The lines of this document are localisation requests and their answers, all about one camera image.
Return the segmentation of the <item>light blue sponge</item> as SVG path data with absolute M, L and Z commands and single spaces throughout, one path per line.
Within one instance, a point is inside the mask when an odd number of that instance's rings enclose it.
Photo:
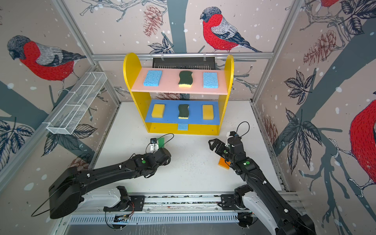
M 146 74 L 143 85 L 147 87 L 158 87 L 162 78 L 162 74 L 162 70 L 149 70 Z
M 203 73 L 203 88 L 217 89 L 218 75 L 216 72 L 204 72 Z
M 186 123 L 179 123 L 178 124 L 178 131 L 188 131 L 189 125 Z

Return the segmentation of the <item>yellow orange sponge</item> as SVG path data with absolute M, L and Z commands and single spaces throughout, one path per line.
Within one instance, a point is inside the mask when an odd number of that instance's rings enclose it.
M 213 105 L 205 104 L 202 106 L 203 120 L 213 120 L 214 119 L 214 110 Z

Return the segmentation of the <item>green yellow scouring sponge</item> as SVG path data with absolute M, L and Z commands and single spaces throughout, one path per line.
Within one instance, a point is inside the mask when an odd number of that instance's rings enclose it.
M 179 73 L 179 87 L 186 87 L 190 88 L 193 84 L 193 77 L 192 77 L 192 72 L 188 70 L 183 70 Z
M 178 106 L 178 110 L 179 110 L 179 115 L 178 115 L 179 119 L 188 119 L 189 118 L 190 112 L 189 112 L 189 105 L 188 104 L 180 104 Z

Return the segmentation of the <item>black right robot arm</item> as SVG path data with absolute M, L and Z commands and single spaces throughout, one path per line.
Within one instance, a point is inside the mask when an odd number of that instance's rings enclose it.
M 232 136 L 227 143 L 209 140 L 214 151 L 241 177 L 245 185 L 234 194 L 221 195 L 218 203 L 223 210 L 249 210 L 272 235 L 314 235 L 315 225 L 308 215 L 301 215 L 290 206 L 267 181 L 257 163 L 247 157 L 241 137 Z

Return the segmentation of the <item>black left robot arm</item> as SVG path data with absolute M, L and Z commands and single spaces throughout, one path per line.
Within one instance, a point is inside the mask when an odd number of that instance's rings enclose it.
M 78 170 L 75 166 L 70 167 L 49 188 L 50 218 L 58 219 L 73 213 L 84 201 L 83 195 L 92 190 L 120 180 L 149 178 L 170 160 L 170 152 L 160 148 L 155 153 L 137 154 L 125 162 L 102 168 Z

